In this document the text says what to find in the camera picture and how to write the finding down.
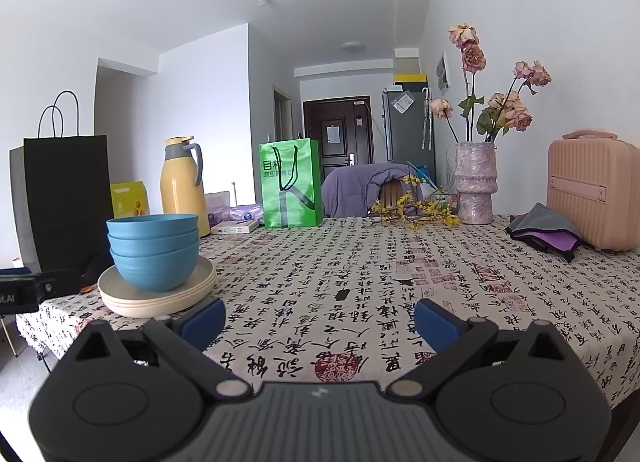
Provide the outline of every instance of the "bag handle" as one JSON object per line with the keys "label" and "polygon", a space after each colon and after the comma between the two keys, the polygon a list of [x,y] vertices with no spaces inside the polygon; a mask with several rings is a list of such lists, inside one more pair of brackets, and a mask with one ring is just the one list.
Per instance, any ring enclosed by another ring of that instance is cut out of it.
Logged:
{"label": "bag handle", "polygon": [[298,180],[298,147],[296,145],[293,146],[293,166],[291,168],[291,178],[289,181],[282,187],[282,158],[280,156],[280,150],[278,150],[275,146],[272,146],[271,149],[276,156],[276,165],[278,166],[278,182],[280,183],[280,191],[286,191],[291,186],[293,186]]}
{"label": "bag handle", "polygon": [[56,103],[58,102],[58,100],[60,99],[60,96],[62,96],[62,94],[71,94],[74,99],[76,100],[76,135],[79,136],[80,135],[80,103],[78,103],[78,96],[76,96],[75,93],[73,93],[71,90],[62,90],[62,92],[60,92],[57,96],[56,96],[56,100],[53,101],[52,105],[47,106],[47,108],[44,109],[44,112],[42,113],[42,115],[40,116],[40,122],[38,123],[38,138],[40,138],[40,125],[42,124],[42,118],[44,116],[44,113],[49,110],[51,108],[51,125],[53,126],[53,136],[56,137],[56,127],[54,124],[54,110],[57,109],[58,112],[60,113],[60,119],[62,119],[62,131],[60,132],[60,137],[63,136],[64,131],[65,131],[65,123],[64,123],[64,118],[62,115],[62,111],[60,111],[60,108],[58,108],[56,106]]}
{"label": "bag handle", "polygon": [[57,110],[58,113],[60,114],[60,122],[62,123],[62,130],[60,131],[60,137],[62,137],[62,132],[65,131],[65,119],[62,116],[62,111],[60,110],[60,108],[58,108],[55,105],[49,105],[47,106],[47,108],[45,108],[42,111],[42,115],[40,116],[40,122],[38,123],[38,138],[40,138],[40,126],[42,125],[42,118],[44,117],[44,114],[46,113],[47,110],[49,110],[51,108],[51,125],[53,126],[53,136],[56,136],[56,122],[53,118],[53,115],[55,114],[54,110]]}
{"label": "bag handle", "polygon": [[576,130],[570,134],[564,134],[562,138],[569,140],[572,138],[612,138],[617,139],[616,134],[611,132],[605,132],[604,130],[592,130],[591,128],[585,128],[584,130]]}

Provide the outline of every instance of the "yellow box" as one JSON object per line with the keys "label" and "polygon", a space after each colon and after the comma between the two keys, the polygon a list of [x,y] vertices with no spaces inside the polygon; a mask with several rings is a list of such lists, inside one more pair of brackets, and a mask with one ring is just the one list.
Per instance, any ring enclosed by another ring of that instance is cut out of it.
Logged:
{"label": "yellow box", "polygon": [[395,74],[394,81],[396,83],[405,83],[408,81],[418,81],[420,83],[426,83],[427,74]]}
{"label": "yellow box", "polygon": [[149,214],[146,188],[140,181],[111,184],[111,202],[116,218]]}

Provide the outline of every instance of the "purple package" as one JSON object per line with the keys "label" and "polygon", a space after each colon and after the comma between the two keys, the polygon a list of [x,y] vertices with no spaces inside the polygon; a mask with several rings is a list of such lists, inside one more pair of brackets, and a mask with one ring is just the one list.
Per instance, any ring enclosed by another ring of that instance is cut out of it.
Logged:
{"label": "purple package", "polygon": [[229,206],[213,206],[207,207],[207,217],[209,217],[209,225],[217,226],[220,222],[228,222],[232,220],[229,215]]}
{"label": "purple package", "polygon": [[248,204],[229,208],[231,220],[258,220],[259,224],[264,223],[264,209],[262,204]]}
{"label": "purple package", "polygon": [[220,222],[257,220],[259,224],[264,223],[264,209],[261,204],[248,204],[245,206],[214,206],[207,208],[209,225],[211,227]]}

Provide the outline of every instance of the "pink suitcase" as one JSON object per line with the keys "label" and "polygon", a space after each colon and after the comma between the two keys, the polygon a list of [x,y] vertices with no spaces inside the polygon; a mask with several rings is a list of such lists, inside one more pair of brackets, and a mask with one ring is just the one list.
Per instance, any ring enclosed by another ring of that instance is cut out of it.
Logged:
{"label": "pink suitcase", "polygon": [[596,130],[549,147],[546,206],[568,217],[598,249],[640,246],[640,149]]}

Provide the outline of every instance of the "suitcase handle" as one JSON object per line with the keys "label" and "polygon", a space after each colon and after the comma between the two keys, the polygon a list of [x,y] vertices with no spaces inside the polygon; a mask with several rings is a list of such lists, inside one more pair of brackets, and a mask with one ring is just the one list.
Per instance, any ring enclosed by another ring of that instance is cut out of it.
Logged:
{"label": "suitcase handle", "polygon": [[617,139],[618,136],[616,134],[612,134],[611,132],[605,132],[604,130],[576,130],[575,132],[571,132],[570,134],[564,134],[562,138],[570,139],[570,138],[612,138],[613,140]]}

